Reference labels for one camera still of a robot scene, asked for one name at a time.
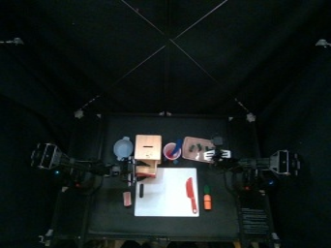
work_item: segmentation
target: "white paper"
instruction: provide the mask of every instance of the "white paper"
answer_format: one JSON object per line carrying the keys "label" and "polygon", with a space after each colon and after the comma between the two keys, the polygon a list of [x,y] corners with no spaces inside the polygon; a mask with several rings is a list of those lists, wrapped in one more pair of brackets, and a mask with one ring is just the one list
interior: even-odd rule
{"label": "white paper", "polygon": [[[193,178],[193,190],[198,213],[193,213],[191,199],[187,197],[187,180]],[[141,198],[141,184],[145,196]],[[135,216],[198,217],[197,168],[159,168],[157,178],[138,182]]]}

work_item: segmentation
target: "black wall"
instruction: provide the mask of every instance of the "black wall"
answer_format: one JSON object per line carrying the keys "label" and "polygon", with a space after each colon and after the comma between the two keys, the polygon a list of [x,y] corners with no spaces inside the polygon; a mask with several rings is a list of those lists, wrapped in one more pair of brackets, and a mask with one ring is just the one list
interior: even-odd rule
{"label": "black wall", "polygon": [[331,49],[324,47],[310,66],[280,89],[261,115],[265,155],[289,149],[302,156],[302,171],[274,194],[274,220],[285,246],[329,247],[331,223]]}
{"label": "black wall", "polygon": [[38,247],[51,228],[58,185],[31,167],[38,142],[69,147],[73,119],[58,97],[0,47],[0,246]]}

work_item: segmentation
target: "table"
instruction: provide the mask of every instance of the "table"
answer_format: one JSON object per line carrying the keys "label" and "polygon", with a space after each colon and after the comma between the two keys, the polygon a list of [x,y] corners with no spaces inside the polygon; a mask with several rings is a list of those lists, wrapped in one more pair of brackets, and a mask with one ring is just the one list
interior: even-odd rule
{"label": "table", "polygon": [[[106,163],[115,164],[113,152],[115,142],[123,136],[135,142],[137,134],[162,136],[162,145],[185,137],[210,139],[220,134],[225,139],[225,149],[232,150],[233,157],[260,156],[254,124],[244,116],[191,117],[191,116],[137,116],[109,115],[102,119],[85,120],[78,124],[73,136],[70,155],[78,158],[99,157]],[[135,207],[123,206],[123,192],[131,191],[135,202],[135,186],[119,180],[119,177],[103,179],[101,188],[89,197],[85,211],[81,210],[82,222],[71,223],[75,227],[65,233],[69,223],[63,218],[57,221],[61,237],[81,235],[81,243],[89,239],[154,239],[194,241],[236,241],[240,238],[237,202],[229,191],[230,175],[206,163],[183,158],[178,164],[162,160],[162,168],[197,168],[199,181],[199,217],[137,217]],[[204,189],[209,184],[213,195],[213,211],[204,210]]]}

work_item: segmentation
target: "black tent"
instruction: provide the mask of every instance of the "black tent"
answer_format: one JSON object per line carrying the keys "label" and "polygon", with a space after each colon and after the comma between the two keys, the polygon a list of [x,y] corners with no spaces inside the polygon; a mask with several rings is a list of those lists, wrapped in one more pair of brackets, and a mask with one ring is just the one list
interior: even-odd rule
{"label": "black tent", "polygon": [[253,113],[264,155],[304,156],[301,180],[272,199],[284,245],[328,246],[331,47],[316,44],[331,40],[330,1],[3,0],[0,10],[2,247],[37,247],[51,224],[35,143],[67,150],[77,123],[107,113]]}

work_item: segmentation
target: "wooden block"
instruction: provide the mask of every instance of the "wooden block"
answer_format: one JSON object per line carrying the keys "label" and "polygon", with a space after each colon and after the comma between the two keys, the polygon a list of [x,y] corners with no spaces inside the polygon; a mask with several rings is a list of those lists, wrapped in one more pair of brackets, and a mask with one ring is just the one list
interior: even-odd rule
{"label": "wooden block", "polygon": [[162,137],[137,135],[135,159],[161,161]]}

